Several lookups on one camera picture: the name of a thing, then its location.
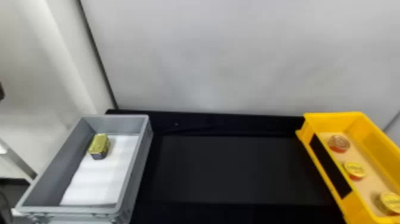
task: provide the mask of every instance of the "yellow tin can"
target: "yellow tin can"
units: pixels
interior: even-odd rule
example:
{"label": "yellow tin can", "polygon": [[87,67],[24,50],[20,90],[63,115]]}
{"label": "yellow tin can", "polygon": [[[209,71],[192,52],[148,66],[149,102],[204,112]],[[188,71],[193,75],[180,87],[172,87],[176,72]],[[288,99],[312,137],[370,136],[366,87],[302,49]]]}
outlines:
{"label": "yellow tin can", "polygon": [[343,166],[352,180],[359,181],[366,175],[363,166],[359,163],[347,161]]}
{"label": "yellow tin can", "polygon": [[88,152],[93,159],[101,160],[107,155],[110,147],[110,141],[106,134],[96,134],[93,137],[92,143],[89,146]]}
{"label": "yellow tin can", "polygon": [[378,208],[385,214],[394,216],[400,214],[400,196],[393,192],[384,192],[377,199]]}

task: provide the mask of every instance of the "black table surface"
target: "black table surface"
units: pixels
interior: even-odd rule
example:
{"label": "black table surface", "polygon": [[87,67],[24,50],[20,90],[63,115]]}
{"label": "black table surface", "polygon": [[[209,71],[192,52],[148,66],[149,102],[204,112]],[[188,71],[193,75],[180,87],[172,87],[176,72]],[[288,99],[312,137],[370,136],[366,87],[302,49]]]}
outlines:
{"label": "black table surface", "polygon": [[302,117],[166,111],[132,223],[344,223],[301,142]]}

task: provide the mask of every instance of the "white wall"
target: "white wall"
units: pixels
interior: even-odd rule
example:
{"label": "white wall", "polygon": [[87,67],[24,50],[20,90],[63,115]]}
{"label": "white wall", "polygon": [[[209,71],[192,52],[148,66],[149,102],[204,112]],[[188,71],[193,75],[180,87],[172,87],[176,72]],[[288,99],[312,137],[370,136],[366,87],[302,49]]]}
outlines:
{"label": "white wall", "polygon": [[120,108],[399,111],[398,0],[82,0]]}
{"label": "white wall", "polygon": [[[67,26],[75,44],[60,32]],[[0,138],[37,172],[80,114],[112,107],[83,25],[78,31],[74,26],[60,28],[45,1],[0,1],[0,82],[6,94],[0,102]],[[81,48],[82,57],[71,46]],[[102,85],[92,89],[83,81],[88,76]],[[93,97],[95,91],[102,100]],[[0,162],[0,177],[19,176]]]}

